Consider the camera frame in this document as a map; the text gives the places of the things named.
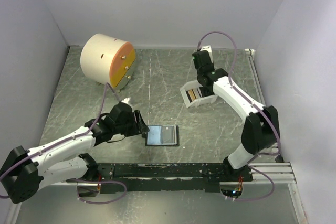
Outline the black card holder wallet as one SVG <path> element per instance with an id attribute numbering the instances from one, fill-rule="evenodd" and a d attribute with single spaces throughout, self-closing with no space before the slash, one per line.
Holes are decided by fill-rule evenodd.
<path id="1" fill-rule="evenodd" d="M 151 147 L 175 147 L 180 145 L 178 125 L 149 125 L 145 145 Z"/>

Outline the white card tray box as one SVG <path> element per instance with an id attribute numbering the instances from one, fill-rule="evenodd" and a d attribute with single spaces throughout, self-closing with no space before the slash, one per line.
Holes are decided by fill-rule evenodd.
<path id="1" fill-rule="evenodd" d="M 189 81 L 180 88 L 180 93 L 187 108 L 198 107 L 203 104 L 213 104 L 218 95 L 206 95 L 205 88 L 197 80 Z"/>

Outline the grey credit card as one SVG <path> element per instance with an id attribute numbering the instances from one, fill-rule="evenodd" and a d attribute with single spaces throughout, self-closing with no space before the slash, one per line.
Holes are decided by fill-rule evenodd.
<path id="1" fill-rule="evenodd" d="M 161 144 L 175 145 L 176 144 L 176 128 L 175 126 L 163 126 L 161 129 Z"/>

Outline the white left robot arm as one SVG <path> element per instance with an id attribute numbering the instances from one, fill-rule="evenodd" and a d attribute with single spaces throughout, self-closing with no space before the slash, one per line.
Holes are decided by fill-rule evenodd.
<path id="1" fill-rule="evenodd" d="M 18 146 L 11 150 L 1 168 L 1 184 L 7 192 L 4 198 L 18 204 L 57 182 L 92 182 L 98 177 L 98 163 L 87 150 L 117 135 L 145 136 L 148 131 L 140 111 L 120 102 L 109 113 L 55 141 L 28 150 Z"/>

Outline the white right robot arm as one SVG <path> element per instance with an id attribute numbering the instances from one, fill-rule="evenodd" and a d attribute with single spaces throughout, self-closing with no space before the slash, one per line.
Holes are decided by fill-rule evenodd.
<path id="1" fill-rule="evenodd" d="M 244 122 L 240 145 L 223 160 L 223 176 L 233 181 L 257 154 L 280 140 L 278 111 L 252 99 L 224 69 L 215 69 L 207 50 L 199 50 L 192 57 L 197 81 L 206 94 L 221 97 Z"/>

